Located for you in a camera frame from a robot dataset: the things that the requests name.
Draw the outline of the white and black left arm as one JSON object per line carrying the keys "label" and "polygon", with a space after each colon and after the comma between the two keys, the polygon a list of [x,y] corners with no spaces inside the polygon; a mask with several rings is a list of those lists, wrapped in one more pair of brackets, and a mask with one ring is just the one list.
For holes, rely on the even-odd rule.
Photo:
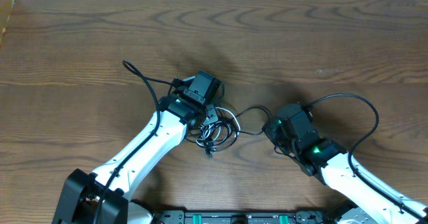
{"label": "white and black left arm", "polygon": [[214,104],[194,94],[161,98],[148,124],[118,154],[90,173],[76,169],[67,177],[53,223],[151,223],[150,211],[131,201],[134,192]]}

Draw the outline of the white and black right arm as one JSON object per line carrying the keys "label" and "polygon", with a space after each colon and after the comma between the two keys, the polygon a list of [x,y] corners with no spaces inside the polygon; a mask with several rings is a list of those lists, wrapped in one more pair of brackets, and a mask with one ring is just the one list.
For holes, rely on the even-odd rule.
{"label": "white and black right arm", "polygon": [[300,104],[281,108],[262,131],[309,177],[342,193],[377,223],[426,223],[427,206],[406,197],[365,169],[342,145],[323,138]]}

